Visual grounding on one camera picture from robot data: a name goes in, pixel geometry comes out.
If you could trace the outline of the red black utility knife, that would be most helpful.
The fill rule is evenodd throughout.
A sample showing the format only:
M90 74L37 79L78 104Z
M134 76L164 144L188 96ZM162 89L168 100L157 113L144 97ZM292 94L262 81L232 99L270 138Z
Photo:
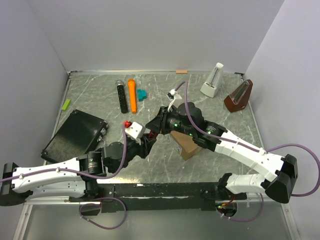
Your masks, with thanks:
M148 135L148 138L149 138L149 139L156 139L156 138L157 138L157 133L151 131L151 132L149 133L149 135Z

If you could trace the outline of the brown cardboard express box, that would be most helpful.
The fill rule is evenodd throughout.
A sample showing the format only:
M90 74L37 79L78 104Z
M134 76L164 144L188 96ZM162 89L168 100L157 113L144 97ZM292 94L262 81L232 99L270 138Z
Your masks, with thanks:
M190 159L202 150L200 146L193 142L193 138L189 135L172 131L165 137L185 161L187 161L188 159Z

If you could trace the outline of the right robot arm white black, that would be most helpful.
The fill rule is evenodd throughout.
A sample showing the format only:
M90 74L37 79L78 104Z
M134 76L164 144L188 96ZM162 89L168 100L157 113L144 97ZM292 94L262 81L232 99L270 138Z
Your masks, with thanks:
M224 174L218 187L223 199L242 193L257 193L287 204L292 196L298 178L297 159L293 155L273 154L244 141L225 127L205 120L202 111L192 102L172 109L160 107L146 128L156 134L175 131L188 135L201 148L231 157L256 172Z

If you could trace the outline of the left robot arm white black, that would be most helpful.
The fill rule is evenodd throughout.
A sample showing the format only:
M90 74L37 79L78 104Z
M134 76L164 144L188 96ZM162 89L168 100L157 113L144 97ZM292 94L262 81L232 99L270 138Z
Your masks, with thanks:
M98 180L115 177L136 156L146 158L155 136L144 134L134 140L113 142L72 159L36 167L6 163L0 180L0 205L16 206L43 197L71 197L93 201L99 195Z

